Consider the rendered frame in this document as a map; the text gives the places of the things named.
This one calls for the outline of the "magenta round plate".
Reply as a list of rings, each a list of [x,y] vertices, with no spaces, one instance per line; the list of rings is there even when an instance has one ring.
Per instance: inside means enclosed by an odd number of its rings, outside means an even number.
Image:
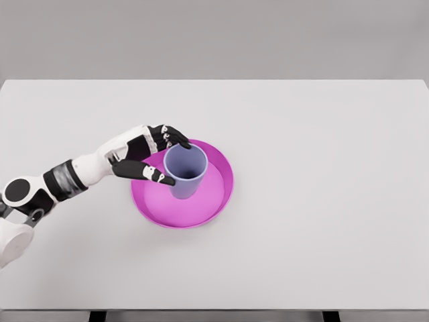
[[[152,181],[133,180],[131,196],[136,208],[149,221],[172,229],[204,225],[228,204],[234,188],[233,169],[216,147],[191,140],[208,157],[208,169],[198,190],[188,199],[173,197],[170,188]]]

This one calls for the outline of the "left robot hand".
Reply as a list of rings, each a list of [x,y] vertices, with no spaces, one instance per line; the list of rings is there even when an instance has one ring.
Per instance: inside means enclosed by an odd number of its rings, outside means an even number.
[[[150,180],[174,186],[175,180],[172,177],[163,174],[144,160],[175,145],[191,149],[189,139],[170,125],[139,125],[112,139],[108,146],[103,148],[103,156],[117,177]]]

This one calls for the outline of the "lavender plastic cup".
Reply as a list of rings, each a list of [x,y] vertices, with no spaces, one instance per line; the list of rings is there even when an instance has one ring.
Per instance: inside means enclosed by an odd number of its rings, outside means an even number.
[[[170,188],[177,199],[190,198],[199,188],[208,168],[208,158],[198,146],[191,144],[191,149],[181,145],[171,147],[164,156],[164,170],[175,180]]]

